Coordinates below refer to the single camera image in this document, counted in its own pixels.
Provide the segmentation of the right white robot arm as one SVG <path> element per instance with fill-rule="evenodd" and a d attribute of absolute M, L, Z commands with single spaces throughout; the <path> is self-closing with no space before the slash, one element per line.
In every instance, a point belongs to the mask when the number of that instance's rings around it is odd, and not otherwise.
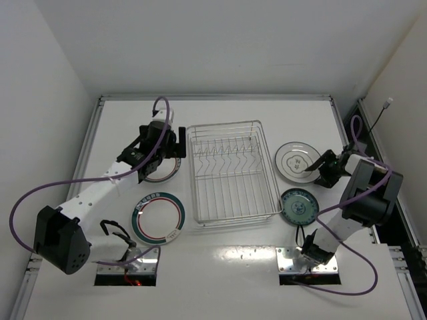
<path fill-rule="evenodd" d="M 323 187 L 332 187 L 341 177 L 350 178 L 340 202 L 319 214 L 338 211 L 327 223 L 320 221 L 320 227 L 308 235 L 302 245 L 304 259 L 320 265 L 327 264 L 338 247 L 354 233 L 381 226 L 389 220 L 404 176 L 386 164 L 353 151 L 337 156 L 328 150 L 306 170 L 316 169 L 320 173 L 316 184 Z"/>

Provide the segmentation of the green red rim plate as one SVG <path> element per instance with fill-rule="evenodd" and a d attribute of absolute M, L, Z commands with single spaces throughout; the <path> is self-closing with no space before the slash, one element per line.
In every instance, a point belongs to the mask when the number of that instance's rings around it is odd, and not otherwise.
<path fill-rule="evenodd" d="M 146 195 L 131 214 L 135 236 L 148 245 L 165 245 L 179 236 L 185 223 L 185 208 L 171 193 Z"/>
<path fill-rule="evenodd" d="M 181 167 L 180 158 L 164 159 L 156 171 L 145 178 L 146 183 L 164 183 L 172 179 Z"/>

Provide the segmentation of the wire dish rack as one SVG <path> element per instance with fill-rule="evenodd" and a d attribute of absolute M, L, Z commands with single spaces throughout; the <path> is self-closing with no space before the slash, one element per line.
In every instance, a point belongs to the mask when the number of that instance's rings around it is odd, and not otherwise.
<path fill-rule="evenodd" d="M 260 121 L 192 125 L 187 146 L 193 213 L 199 225 L 260 221 L 282 211 Z"/>

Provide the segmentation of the blue patterned plate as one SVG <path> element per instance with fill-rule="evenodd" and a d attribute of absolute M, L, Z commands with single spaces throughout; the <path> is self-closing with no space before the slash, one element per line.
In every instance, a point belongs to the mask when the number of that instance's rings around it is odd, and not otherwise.
<path fill-rule="evenodd" d="M 295 226 L 310 225 L 320 210 L 317 199 L 305 189 L 291 188 L 283 192 L 280 198 L 280 215 Z"/>

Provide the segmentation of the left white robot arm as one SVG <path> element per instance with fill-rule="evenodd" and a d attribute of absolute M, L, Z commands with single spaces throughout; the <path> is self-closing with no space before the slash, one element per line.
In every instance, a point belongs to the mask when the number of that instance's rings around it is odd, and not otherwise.
<path fill-rule="evenodd" d="M 186 156 L 185 127 L 173 131 L 173 109 L 154 108 L 152 115 L 104 175 L 72 199 L 38 213 L 34 251 L 64 274 L 86 263 L 127 266 L 135 261 L 136 244 L 126 233 L 90 237 L 87 232 L 115 199 L 143 182 L 164 159 Z"/>

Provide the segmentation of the white plate grey rim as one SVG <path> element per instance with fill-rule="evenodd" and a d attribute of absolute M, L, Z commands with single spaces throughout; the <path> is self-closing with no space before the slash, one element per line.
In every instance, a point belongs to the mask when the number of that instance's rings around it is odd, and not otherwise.
<path fill-rule="evenodd" d="M 279 174 L 297 185 L 313 183 L 320 177 L 320 172 L 307 171 L 307 168 L 320 158 L 318 151 L 302 142 L 289 142 L 282 145 L 274 156 L 274 163 Z"/>

